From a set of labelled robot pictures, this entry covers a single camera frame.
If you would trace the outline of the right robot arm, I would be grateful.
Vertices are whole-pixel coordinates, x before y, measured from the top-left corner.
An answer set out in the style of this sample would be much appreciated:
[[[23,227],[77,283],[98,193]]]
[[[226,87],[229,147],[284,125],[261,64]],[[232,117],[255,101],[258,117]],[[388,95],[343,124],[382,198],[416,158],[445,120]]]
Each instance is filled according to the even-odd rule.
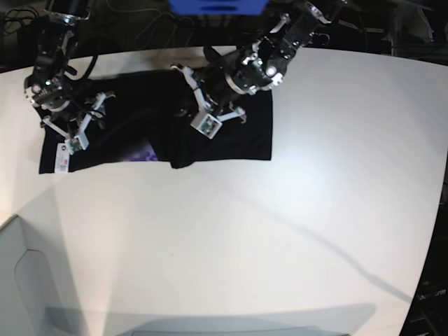
[[[86,134],[90,123],[105,128],[104,102],[116,95],[98,92],[85,95],[89,76],[96,64],[94,55],[89,67],[78,80],[69,60],[77,47],[78,24],[88,20],[91,1],[47,1],[45,26],[37,43],[37,57],[30,76],[24,80],[24,95],[38,112],[41,126],[49,127],[64,140],[63,148],[73,155],[87,150]]]

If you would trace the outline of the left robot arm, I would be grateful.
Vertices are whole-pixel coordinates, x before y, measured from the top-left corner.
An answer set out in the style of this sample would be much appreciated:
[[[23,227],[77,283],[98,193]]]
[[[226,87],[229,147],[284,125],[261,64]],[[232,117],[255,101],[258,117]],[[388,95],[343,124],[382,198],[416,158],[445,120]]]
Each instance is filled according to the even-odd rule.
[[[196,101],[191,127],[212,139],[225,121],[245,121],[245,110],[234,102],[280,85],[297,51],[311,41],[320,25],[329,25],[343,5],[343,1],[294,1],[274,26],[250,44],[225,55],[205,46],[205,68],[195,71],[173,64],[171,69],[182,74]]]

